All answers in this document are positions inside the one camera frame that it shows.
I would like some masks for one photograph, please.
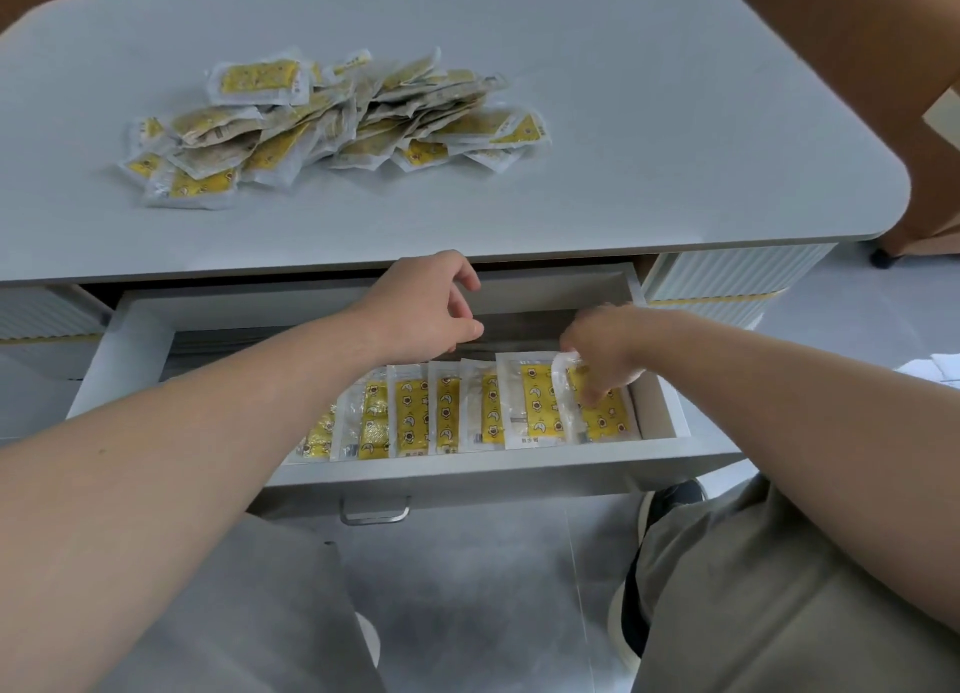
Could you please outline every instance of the metal drawer handle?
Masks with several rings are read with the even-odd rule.
[[[347,526],[373,526],[375,524],[396,524],[410,515],[410,496],[404,501],[403,510],[395,516],[350,517],[345,508],[344,499],[340,499],[340,520]]]

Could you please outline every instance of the desk top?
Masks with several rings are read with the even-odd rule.
[[[502,175],[308,167],[219,213],[114,166],[204,72],[298,45],[502,72],[550,151]],[[740,0],[58,0],[0,39],[0,284],[825,242],[906,208],[898,159]]]

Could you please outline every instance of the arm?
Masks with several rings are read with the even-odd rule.
[[[662,375],[867,572],[960,630],[960,392],[685,311],[605,307],[561,345],[594,396]]]
[[[480,335],[459,253],[396,263],[347,311],[0,454],[0,679],[85,690],[162,614],[322,408],[370,369]]]

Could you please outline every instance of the open drawer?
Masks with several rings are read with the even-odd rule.
[[[480,275],[467,298],[486,333],[466,353],[556,349],[578,309],[642,304],[630,263],[530,268]],[[160,289],[124,295],[70,408],[70,416],[225,356],[263,337],[340,311],[370,280]],[[309,499],[312,512],[355,507],[460,505],[537,496],[652,489],[739,459],[730,446],[690,437],[677,392],[652,373],[630,394],[642,440],[458,455],[282,465],[268,496]]]

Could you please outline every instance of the yellow trim strip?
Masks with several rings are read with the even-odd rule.
[[[682,306],[684,304],[717,304],[729,303],[733,301],[763,301],[774,296],[779,296],[786,291],[781,288],[779,291],[770,291],[770,293],[751,293],[743,296],[712,296],[710,298],[664,298],[647,301],[648,306]]]
[[[102,334],[78,334],[73,336],[31,336],[21,339],[0,339],[0,346],[14,346],[17,344],[50,344],[54,341],[94,341]]]

